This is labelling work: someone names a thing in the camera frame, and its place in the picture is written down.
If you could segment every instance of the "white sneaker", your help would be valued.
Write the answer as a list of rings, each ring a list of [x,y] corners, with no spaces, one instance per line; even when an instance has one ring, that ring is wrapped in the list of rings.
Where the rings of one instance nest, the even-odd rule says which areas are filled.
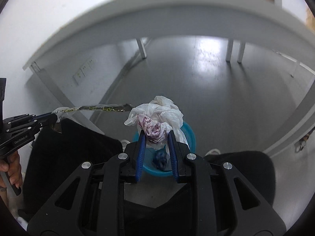
[[[212,150],[210,150],[209,152],[206,153],[205,157],[206,157],[207,155],[219,155],[219,154],[221,154],[220,150],[218,150],[218,149],[212,149]]]
[[[128,140],[123,139],[122,141],[120,141],[122,144],[122,152],[125,152],[126,146],[130,143]]]

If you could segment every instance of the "finger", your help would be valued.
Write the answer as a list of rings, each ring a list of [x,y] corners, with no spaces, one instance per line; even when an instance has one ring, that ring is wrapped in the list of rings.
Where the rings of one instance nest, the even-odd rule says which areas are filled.
[[[7,186],[5,185],[4,181],[2,180],[2,177],[0,176],[0,187],[6,188]]]
[[[22,178],[22,174],[21,174],[20,179],[18,180],[17,183],[15,183],[16,188],[19,188],[22,185],[22,183],[23,183],[23,178]]]
[[[7,172],[9,169],[9,164],[7,164],[4,160],[0,159],[0,171]]]
[[[19,158],[19,153],[18,151],[15,151],[14,153],[10,154],[8,157],[7,157],[7,160],[9,163],[12,163],[14,162],[17,158]]]
[[[9,163],[9,170],[7,173],[11,176],[13,173],[17,172],[20,167],[19,163],[19,154],[15,157],[15,160],[12,163]]]
[[[22,177],[22,174],[21,174],[21,166],[20,166],[18,171],[16,171],[10,176],[10,184],[11,185],[16,184],[20,180],[21,177]]]

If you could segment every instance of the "crumpled plastic bag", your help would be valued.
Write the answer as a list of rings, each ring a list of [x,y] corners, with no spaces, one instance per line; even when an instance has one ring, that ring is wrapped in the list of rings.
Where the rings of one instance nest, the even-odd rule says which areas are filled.
[[[54,113],[57,115],[57,123],[62,121],[65,118],[70,118],[72,116],[72,114],[70,114],[69,112],[62,112],[63,110],[66,109],[70,109],[69,107],[58,107],[56,108],[54,111],[52,111],[51,113]]]
[[[183,114],[172,100],[164,96],[156,96],[150,103],[133,108],[125,125],[137,125],[139,134],[141,130],[144,130],[148,148],[162,149],[167,143],[168,133],[171,130],[174,131],[178,142],[188,145],[181,131]]]

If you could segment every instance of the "white desk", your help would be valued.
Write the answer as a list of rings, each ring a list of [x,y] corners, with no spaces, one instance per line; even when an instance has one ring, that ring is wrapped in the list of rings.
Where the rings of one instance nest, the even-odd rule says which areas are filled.
[[[89,48],[141,37],[205,35],[250,42],[315,70],[315,35],[266,0],[113,0],[76,18],[47,40],[23,67],[38,70]],[[294,114],[260,147],[272,155],[315,125],[315,84]]]

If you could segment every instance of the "white wall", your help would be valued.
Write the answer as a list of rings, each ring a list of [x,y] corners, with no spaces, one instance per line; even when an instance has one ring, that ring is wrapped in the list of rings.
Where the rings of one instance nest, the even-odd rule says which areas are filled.
[[[302,22],[306,22],[307,4],[304,0],[282,0],[282,8],[289,11]]]
[[[46,70],[74,105],[98,104],[126,62],[137,50],[136,40],[124,41],[117,45],[105,45],[63,59],[55,65],[46,67]],[[94,66],[82,82],[77,84],[73,75],[90,58],[94,60]],[[84,114],[90,118],[92,112]]]
[[[7,78],[3,104],[5,118],[23,113],[41,114],[60,106],[38,77],[29,69],[24,71],[22,66],[54,32],[103,1],[8,1],[0,14],[0,77]],[[20,152],[23,171],[28,154],[29,151]]]

